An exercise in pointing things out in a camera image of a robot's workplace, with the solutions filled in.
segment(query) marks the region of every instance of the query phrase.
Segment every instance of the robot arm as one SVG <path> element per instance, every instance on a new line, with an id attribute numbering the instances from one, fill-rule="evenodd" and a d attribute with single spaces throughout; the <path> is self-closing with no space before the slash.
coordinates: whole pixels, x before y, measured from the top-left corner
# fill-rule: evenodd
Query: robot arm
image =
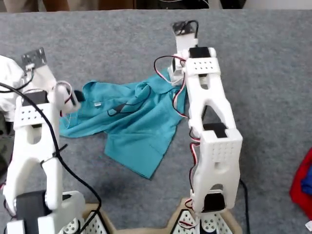
<path id="1" fill-rule="evenodd" d="M 23 55 L 22 61 L 29 75 L 33 75 L 32 82 L 22 92 L 43 111 L 59 143 L 60 112 L 74 112 L 80 103 L 71 87 L 58 85 L 46 64 L 43 48 Z M 16 99 L 14 130 L 12 162 L 3 194 L 7 208 L 16 220 L 7 224 L 7 232 L 59 233 L 74 217 L 82 219 L 83 195 L 77 191 L 63 193 L 62 165 L 54 157 L 56 149 L 49 126 L 21 97 Z M 46 190 L 25 193 L 26 181 L 36 164 L 40 164 L 46 174 Z"/>
<path id="2" fill-rule="evenodd" d="M 189 108 L 189 127 L 200 138 L 200 156 L 193 177 L 191 199 L 198 216 L 222 212 L 234 206 L 240 171 L 239 155 L 242 136 L 236 129 L 231 105 L 225 97 L 221 71 L 214 48 L 198 47 L 196 32 L 190 22 L 173 24 L 176 56 L 168 68 L 171 81 L 185 79 Z M 203 124 L 206 106 L 221 119 L 221 123 Z"/>

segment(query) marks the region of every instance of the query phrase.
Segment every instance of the white cloth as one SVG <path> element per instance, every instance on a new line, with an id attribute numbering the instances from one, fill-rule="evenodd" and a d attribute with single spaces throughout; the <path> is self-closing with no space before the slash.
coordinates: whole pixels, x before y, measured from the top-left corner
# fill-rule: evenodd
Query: white cloth
<path id="1" fill-rule="evenodd" d="M 18 64 L 7 57 L 0 56 L 0 82 L 10 85 L 14 88 L 21 86 L 21 78 L 24 76 L 24 71 L 18 66 Z M 4 87 L 0 87 L 1 91 L 6 91 Z M 11 93 L 0 93 L 0 111 L 6 112 L 4 116 L 6 121 L 13 121 L 17 94 Z"/>

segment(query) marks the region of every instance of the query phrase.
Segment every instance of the teal cloth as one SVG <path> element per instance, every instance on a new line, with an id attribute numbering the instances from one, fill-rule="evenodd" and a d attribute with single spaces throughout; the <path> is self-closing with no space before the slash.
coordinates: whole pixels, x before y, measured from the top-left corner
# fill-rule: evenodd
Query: teal cloth
<path id="1" fill-rule="evenodd" d="M 169 79 L 167 72 L 162 72 Z M 124 85 L 91 81 L 84 85 L 81 108 L 61 118 L 60 135 L 108 134 L 105 154 L 136 173 L 151 178 L 166 153 L 181 117 L 172 107 L 180 86 L 158 75 Z M 184 112 L 185 90 L 177 101 Z"/>

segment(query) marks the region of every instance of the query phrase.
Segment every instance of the black wire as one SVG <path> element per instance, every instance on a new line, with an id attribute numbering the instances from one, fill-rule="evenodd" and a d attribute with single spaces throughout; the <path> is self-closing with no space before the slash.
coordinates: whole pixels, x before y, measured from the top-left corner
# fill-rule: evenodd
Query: black wire
<path id="1" fill-rule="evenodd" d="M 139 101 L 138 103 L 135 103 L 135 104 L 124 104 L 125 106 L 135 106 L 135 105 L 138 105 L 138 104 L 140 104 L 141 103 L 141 105 L 135 110 L 135 111 L 128 111 L 128 112 L 121 112 L 121 111 L 117 111 L 116 113 L 114 113 L 114 114 L 110 114 L 109 113 L 109 110 L 107 110 L 107 115 L 109 116 L 109 117 L 114 117 L 114 116 L 116 116 L 116 115 L 118 115 L 118 114 L 133 114 L 133 113 L 135 113 L 135 112 L 137 112 L 139 109 L 141 109 L 141 107 L 144 105 L 144 103 L 147 101 L 147 99 L 150 97 L 150 95 L 151 95 L 151 92 L 152 92 L 152 88 L 149 86 L 149 93 L 148 93 L 148 95 L 147 95 L 147 97 L 144 99 L 144 100 L 142 100 L 142 101 Z"/>
<path id="2" fill-rule="evenodd" d="M 29 80 L 28 82 L 26 82 L 25 84 L 23 84 L 21 87 L 17 88 L 16 90 L 21 90 L 21 89 L 25 88 L 30 82 L 33 81 L 34 76 L 35 76 L 35 72 L 34 72 L 34 70 L 32 69 L 30 80 Z M 7 93 L 11 93 L 11 92 L 13 92 L 13 91 L 11 91 L 11 90 L 0 91 L 0 94 L 7 94 Z"/>
<path id="3" fill-rule="evenodd" d="M 247 189 L 246 184 L 242 181 L 242 179 L 239 179 L 239 183 L 243 186 L 243 189 L 244 189 L 246 228 L 247 228 L 247 234 L 250 234 L 249 207 L 248 207 L 248 189 Z"/>
<path id="4" fill-rule="evenodd" d="M 11 92 L 15 92 L 16 94 L 18 94 L 19 96 L 21 96 L 24 100 L 26 100 L 30 105 L 32 105 L 36 111 L 38 111 L 38 113 L 42 116 L 42 118 L 44 119 L 44 121 L 47 123 L 49 129 L 50 129 L 50 133 L 51 133 L 51 137 L 54 143 L 54 147 L 55 147 L 55 157 L 57 157 L 60 161 L 60 163 L 62 164 L 62 166 L 65 168 L 65 170 L 67 170 L 67 172 L 74 177 L 76 180 L 78 180 L 81 184 L 83 184 L 85 187 L 87 187 L 93 194 L 94 196 L 98 199 L 98 207 L 96 209 L 96 211 L 93 213 L 93 215 L 90 217 L 90 219 L 84 224 L 84 226 L 80 229 L 79 234 L 81 234 L 86 227 L 90 224 L 90 222 L 92 221 L 92 219 L 94 219 L 94 217 L 99 213 L 101 206 L 102 206 L 102 200 L 99 197 L 99 195 L 97 194 L 97 192 L 87 183 L 85 182 L 83 179 L 81 179 L 78 175 L 76 175 L 68 166 L 67 164 L 63 161 L 63 158 L 60 155 L 60 150 L 59 150 L 59 145 L 58 145 L 58 141 L 56 139 L 53 127 L 50 123 L 50 121 L 48 120 L 48 118 L 45 116 L 45 114 L 43 113 L 43 111 L 25 94 L 23 94 L 22 92 L 20 92 L 18 89 L 15 89 L 7 84 L 3 84 L 0 83 L 1 87 L 7 88 L 8 90 L 10 90 Z"/>
<path id="5" fill-rule="evenodd" d="M 182 31 L 185 29 L 185 27 L 186 27 L 187 25 L 189 25 L 190 23 L 196 23 L 195 38 L 197 38 L 197 36 L 198 36 L 198 28 L 199 28 L 199 23 L 198 23 L 197 20 L 189 20 L 189 21 L 187 21 L 187 22 L 182 26 L 182 28 L 181 28 L 179 34 L 181 34 Z"/>

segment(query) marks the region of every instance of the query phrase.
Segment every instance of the gray felt surface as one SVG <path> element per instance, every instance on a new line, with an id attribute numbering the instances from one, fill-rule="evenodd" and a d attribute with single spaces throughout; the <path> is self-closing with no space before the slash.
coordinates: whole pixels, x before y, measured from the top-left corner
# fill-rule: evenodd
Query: gray felt surface
<path id="1" fill-rule="evenodd" d="M 24 52 L 43 46 L 56 78 L 75 88 L 91 79 L 139 81 L 153 74 L 156 57 L 175 52 L 170 23 L 184 19 L 198 19 L 199 44 L 218 53 L 224 89 L 244 137 L 240 169 L 249 188 L 253 233 L 308 233 L 308 219 L 288 191 L 311 147 L 311 11 L 0 14 L 0 54 L 20 60 Z M 62 138 L 69 143 L 63 157 L 99 192 L 118 228 L 165 226 L 189 194 L 192 157 L 186 121 L 151 181 L 104 156 L 105 139 L 105 134 Z M 28 190 L 44 186 L 44 173 L 37 168 Z M 67 173 L 64 189 L 96 201 Z M 233 213 L 245 230 L 241 188 Z M 1 229 L 8 220 L 1 209 Z"/>

